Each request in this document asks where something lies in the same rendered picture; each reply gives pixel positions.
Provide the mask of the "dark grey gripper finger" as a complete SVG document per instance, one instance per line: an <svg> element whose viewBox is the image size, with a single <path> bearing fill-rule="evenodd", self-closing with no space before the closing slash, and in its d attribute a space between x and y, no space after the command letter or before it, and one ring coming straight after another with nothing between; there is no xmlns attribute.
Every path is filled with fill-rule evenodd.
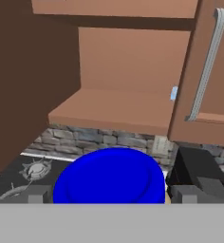
<svg viewBox="0 0 224 243"><path fill-rule="evenodd" d="M206 150L180 146L166 184L172 203L224 203L224 173Z"/></svg>

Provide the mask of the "open brown wooden cabinet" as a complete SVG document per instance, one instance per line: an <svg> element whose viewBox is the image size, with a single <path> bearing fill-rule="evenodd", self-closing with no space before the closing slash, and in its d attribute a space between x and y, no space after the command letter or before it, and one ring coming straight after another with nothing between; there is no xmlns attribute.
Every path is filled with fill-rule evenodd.
<svg viewBox="0 0 224 243"><path fill-rule="evenodd" d="M52 123L165 135L199 0L31 0L77 27L81 88Z"/></svg>

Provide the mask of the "small pale blue door hinge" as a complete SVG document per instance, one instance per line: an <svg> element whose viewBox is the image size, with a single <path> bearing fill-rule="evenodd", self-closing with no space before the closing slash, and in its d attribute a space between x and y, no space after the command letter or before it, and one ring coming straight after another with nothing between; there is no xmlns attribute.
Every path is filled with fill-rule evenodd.
<svg viewBox="0 0 224 243"><path fill-rule="evenodd" d="M171 94L170 94L170 100L174 101L177 97L177 90L178 90L178 86L173 86Z"/></svg>

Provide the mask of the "black hob with grey burners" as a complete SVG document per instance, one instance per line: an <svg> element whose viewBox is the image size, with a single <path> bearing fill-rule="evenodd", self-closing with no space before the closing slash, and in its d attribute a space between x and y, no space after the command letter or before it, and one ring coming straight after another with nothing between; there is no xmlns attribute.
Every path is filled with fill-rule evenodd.
<svg viewBox="0 0 224 243"><path fill-rule="evenodd" d="M20 155L0 173L0 203L52 203L58 176L73 159Z"/></svg>

